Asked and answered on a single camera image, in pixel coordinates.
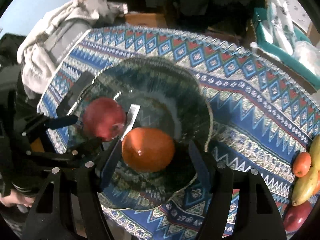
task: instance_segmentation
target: red apple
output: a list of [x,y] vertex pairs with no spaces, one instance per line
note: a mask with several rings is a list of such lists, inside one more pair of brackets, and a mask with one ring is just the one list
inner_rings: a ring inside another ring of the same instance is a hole
[[306,201],[299,206],[291,206],[287,211],[283,222],[285,231],[297,231],[305,222],[311,210],[312,206],[309,201]]
[[84,131],[91,136],[111,141],[123,132],[126,114],[113,99],[101,97],[92,101],[83,115]]

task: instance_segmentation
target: blue patterned tablecloth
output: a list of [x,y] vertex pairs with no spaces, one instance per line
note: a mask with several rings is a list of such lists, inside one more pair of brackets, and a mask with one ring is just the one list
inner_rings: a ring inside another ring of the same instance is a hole
[[[214,133],[209,151],[217,161],[233,169],[259,170],[283,214],[294,180],[290,163],[319,133],[319,106],[288,74],[242,47],[168,29],[93,29],[63,61],[43,94],[38,111],[57,117],[57,106],[84,71],[97,76],[126,58],[151,56],[164,57],[194,74],[213,110]],[[57,152],[66,151],[67,128],[49,130],[48,135]],[[226,236],[232,234],[238,194],[234,190]],[[314,204],[317,198],[314,195],[309,201]],[[102,208],[141,239],[193,239],[210,199],[196,180],[151,211]]]

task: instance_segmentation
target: plastic bag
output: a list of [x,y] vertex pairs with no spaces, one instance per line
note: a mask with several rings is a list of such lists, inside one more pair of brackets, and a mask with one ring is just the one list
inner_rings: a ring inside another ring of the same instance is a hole
[[307,41],[297,41],[293,57],[320,77],[320,51]]

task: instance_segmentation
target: fruit pile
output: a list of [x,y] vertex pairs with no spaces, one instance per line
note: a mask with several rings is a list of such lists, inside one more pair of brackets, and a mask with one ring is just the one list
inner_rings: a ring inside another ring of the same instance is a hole
[[[113,99],[93,100],[83,115],[84,131],[89,136],[111,141],[122,134],[126,114]],[[175,153],[173,139],[156,128],[139,127],[128,132],[122,141],[124,162],[138,172],[157,172],[171,162]]]
[[293,174],[298,177],[292,192],[292,206],[284,218],[288,232],[297,231],[312,210],[308,199],[320,190],[320,135],[311,144],[309,153],[298,154],[293,163]]

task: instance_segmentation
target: orange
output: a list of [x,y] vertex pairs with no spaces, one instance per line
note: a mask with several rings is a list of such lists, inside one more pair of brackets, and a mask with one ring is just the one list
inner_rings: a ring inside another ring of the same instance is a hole
[[171,162],[174,152],[172,138],[156,128],[135,128],[122,141],[122,158],[135,171],[163,170]]
[[311,156],[307,152],[299,153],[293,162],[292,171],[298,178],[308,173],[311,167]]

